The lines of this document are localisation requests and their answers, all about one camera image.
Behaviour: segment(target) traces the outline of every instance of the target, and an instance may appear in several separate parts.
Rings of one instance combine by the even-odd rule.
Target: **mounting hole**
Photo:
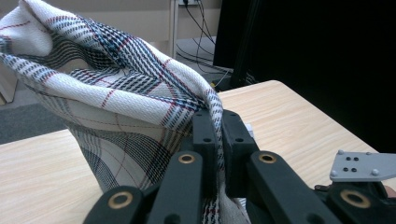
[[[180,216],[177,214],[171,214],[165,218],[163,221],[164,224],[180,224],[181,219]]]
[[[189,164],[195,161],[195,157],[190,154],[184,154],[178,157],[178,161],[184,164]]]
[[[128,191],[122,191],[113,194],[108,200],[108,206],[112,209],[121,209],[128,206],[134,197]]]
[[[371,206],[369,199],[356,190],[344,189],[340,195],[346,203],[355,207],[368,208]]]
[[[312,224],[325,223],[324,219],[320,215],[313,213],[308,214],[308,216],[306,216],[306,220],[308,221],[308,223],[312,223]]]
[[[276,162],[276,158],[270,154],[260,154],[259,160],[265,163],[274,163]]]

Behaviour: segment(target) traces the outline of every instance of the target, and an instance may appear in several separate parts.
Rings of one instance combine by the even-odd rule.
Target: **gray metal bracket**
[[[333,182],[375,182],[396,177],[396,154],[345,152],[338,150],[330,180]]]

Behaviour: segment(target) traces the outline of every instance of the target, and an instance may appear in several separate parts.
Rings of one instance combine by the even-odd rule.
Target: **metal screw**
[[[379,175],[379,170],[373,169],[372,170],[372,175]]]
[[[338,175],[337,172],[334,171],[334,170],[332,170],[332,171],[330,172],[330,176],[337,176],[337,175]]]

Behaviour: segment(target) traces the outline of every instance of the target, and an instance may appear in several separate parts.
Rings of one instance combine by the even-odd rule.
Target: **towel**
[[[142,38],[46,2],[21,0],[0,20],[0,62],[64,122],[103,191],[160,181],[199,110],[210,111],[221,142],[221,101],[199,74]],[[222,146],[218,154],[219,193],[205,199],[203,223],[249,223],[225,195]]]

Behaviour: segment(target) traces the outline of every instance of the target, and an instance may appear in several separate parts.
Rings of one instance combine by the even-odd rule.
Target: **gray carpet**
[[[0,144],[65,129],[62,121],[40,104],[0,110]]]

